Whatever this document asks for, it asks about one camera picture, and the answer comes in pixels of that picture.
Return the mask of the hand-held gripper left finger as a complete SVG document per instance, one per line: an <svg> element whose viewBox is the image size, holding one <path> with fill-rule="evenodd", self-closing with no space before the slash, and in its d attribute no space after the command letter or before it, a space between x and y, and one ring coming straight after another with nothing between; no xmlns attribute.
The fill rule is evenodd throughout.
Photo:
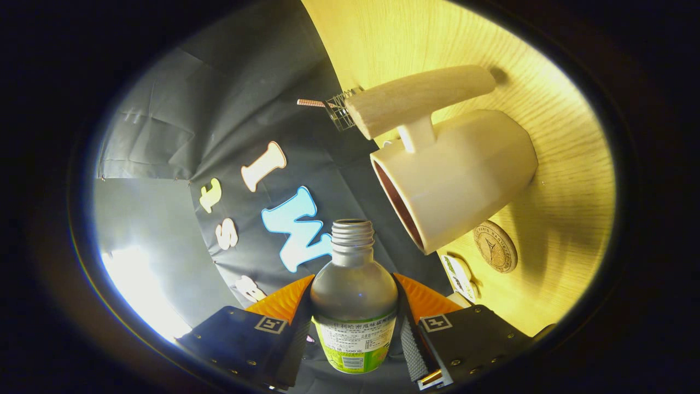
<svg viewBox="0 0 700 394"><path fill-rule="evenodd" d="M256 386L295 386L312 323L314 275L247 309L225 306L177 339L203 361Z"/></svg>

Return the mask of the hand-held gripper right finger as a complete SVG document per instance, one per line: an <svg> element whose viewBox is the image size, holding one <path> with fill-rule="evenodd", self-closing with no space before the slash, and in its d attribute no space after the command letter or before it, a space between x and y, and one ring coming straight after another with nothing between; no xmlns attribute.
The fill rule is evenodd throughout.
<svg viewBox="0 0 700 394"><path fill-rule="evenodd" d="M400 339L411 381L422 391L474 384L549 334L529 336L481 304L460 306L427 285L393 273Z"/></svg>

